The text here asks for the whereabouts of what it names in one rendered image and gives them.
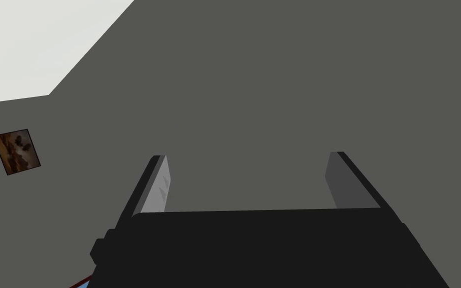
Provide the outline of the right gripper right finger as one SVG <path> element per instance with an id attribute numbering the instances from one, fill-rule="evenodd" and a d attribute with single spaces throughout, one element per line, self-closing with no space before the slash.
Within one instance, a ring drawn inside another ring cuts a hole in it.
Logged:
<path id="1" fill-rule="evenodd" d="M 338 209 L 380 209 L 388 218 L 400 220 L 345 152 L 329 154 L 324 177 Z"/>

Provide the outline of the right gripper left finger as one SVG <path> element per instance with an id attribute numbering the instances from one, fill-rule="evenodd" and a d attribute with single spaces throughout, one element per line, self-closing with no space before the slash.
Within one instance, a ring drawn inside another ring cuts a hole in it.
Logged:
<path id="1" fill-rule="evenodd" d="M 167 156 L 152 156 L 120 215 L 119 225 L 123 226 L 139 213 L 164 212 L 170 184 Z"/>

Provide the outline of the brown framed wall picture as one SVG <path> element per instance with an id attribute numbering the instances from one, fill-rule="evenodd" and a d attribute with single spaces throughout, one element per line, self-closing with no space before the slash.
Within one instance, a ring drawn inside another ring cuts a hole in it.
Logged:
<path id="1" fill-rule="evenodd" d="M 0 160 L 8 176 L 41 166 L 28 129 L 0 134 Z"/>

